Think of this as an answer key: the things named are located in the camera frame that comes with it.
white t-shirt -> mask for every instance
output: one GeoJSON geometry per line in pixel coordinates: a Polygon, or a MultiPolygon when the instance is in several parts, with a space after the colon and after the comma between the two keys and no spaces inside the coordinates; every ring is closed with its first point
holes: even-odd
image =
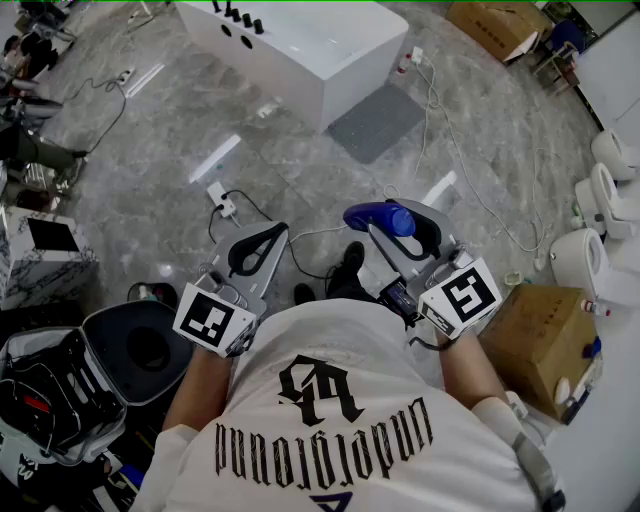
{"type": "Polygon", "coordinates": [[[512,449],[428,387],[376,304],[267,319],[224,414],[163,432],[134,511],[533,511],[512,449]]]}

floor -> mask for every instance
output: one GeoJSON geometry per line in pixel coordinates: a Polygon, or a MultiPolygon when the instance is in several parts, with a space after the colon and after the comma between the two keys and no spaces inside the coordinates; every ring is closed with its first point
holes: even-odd
{"type": "MultiPolygon", "coordinates": [[[[444,19],[446,4],[387,6],[410,24],[402,53],[420,46],[437,69],[435,88],[449,112],[469,178],[525,247],[536,244],[534,150],[553,152],[538,152],[536,185],[546,228],[540,257],[547,261],[550,244],[570,230],[574,184],[595,163],[589,144],[598,130],[586,108],[573,92],[554,97],[543,90],[531,75],[531,60],[511,67],[497,62],[444,19]]],[[[87,309],[124,301],[136,281],[168,281],[178,290],[193,281],[199,264],[208,261],[214,249],[207,234],[213,204],[206,188],[216,180],[227,189],[244,190],[271,217],[285,221],[293,237],[338,226],[348,206],[382,200],[387,183],[398,184],[401,191],[406,187],[406,197],[421,200],[453,171],[455,182],[434,206],[449,216],[472,251],[485,258],[503,295],[509,291],[503,284],[509,271],[520,271],[536,283],[553,282],[549,265],[536,272],[536,253],[518,249],[480,205],[465,180],[442,111],[429,112],[425,156],[409,183],[424,123],[374,163],[361,165],[327,134],[313,133],[284,107],[260,118],[256,111],[272,98],[190,43],[174,6],[154,5],[158,17],[127,34],[127,20],[139,8],[135,3],[118,8],[91,4],[91,17],[98,21],[85,24],[75,47],[44,84],[45,95],[62,100],[87,77],[99,82],[131,66],[141,76],[157,63],[165,65],[129,99],[122,119],[90,156],[65,207],[84,226],[101,261],[87,309]],[[109,12],[99,11],[107,8],[109,12]],[[189,183],[193,170],[234,133],[242,142],[220,165],[189,183]]],[[[431,73],[425,64],[423,70],[431,73]]],[[[427,87],[415,70],[392,72],[390,81],[425,105],[427,87]]],[[[86,87],[44,133],[67,147],[89,147],[121,102],[117,91],[107,94],[86,87]]],[[[260,220],[248,202],[234,199],[242,224],[260,220]]],[[[216,216],[216,239],[233,229],[231,222],[216,216]]],[[[366,245],[361,278],[376,292],[395,274],[364,234],[343,230],[303,237],[294,249],[303,268],[325,275],[353,239],[366,245]]],[[[292,305],[298,282],[309,282],[323,295],[323,283],[300,274],[287,251],[267,292],[270,313],[292,305]]]]}

marble block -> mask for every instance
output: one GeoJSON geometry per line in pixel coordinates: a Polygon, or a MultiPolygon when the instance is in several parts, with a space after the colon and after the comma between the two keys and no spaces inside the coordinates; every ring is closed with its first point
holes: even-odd
{"type": "Polygon", "coordinates": [[[0,221],[0,309],[78,297],[98,260],[73,219],[10,206],[0,221]]]}

small bottle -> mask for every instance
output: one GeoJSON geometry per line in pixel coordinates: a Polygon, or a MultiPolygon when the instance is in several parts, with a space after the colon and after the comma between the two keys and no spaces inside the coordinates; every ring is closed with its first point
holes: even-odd
{"type": "Polygon", "coordinates": [[[404,57],[400,59],[400,64],[398,64],[398,73],[404,74],[409,69],[409,64],[411,63],[411,54],[407,53],[404,57]]]}
{"type": "Polygon", "coordinates": [[[586,311],[587,313],[593,313],[596,316],[611,316],[611,310],[597,302],[591,302],[590,300],[583,300],[580,304],[582,311],[586,311]]]}

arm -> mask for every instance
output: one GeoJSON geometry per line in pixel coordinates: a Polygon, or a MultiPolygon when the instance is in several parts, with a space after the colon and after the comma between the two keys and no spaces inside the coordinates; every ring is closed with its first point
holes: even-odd
{"type": "MultiPolygon", "coordinates": [[[[438,343],[447,338],[436,329],[438,343]]],[[[451,348],[440,352],[445,391],[467,409],[485,398],[496,397],[509,404],[496,371],[473,332],[467,331],[451,348]]]]}
{"type": "Polygon", "coordinates": [[[173,397],[162,430],[186,425],[201,431],[220,416],[227,401],[230,374],[230,359],[223,359],[197,346],[173,397]]]}

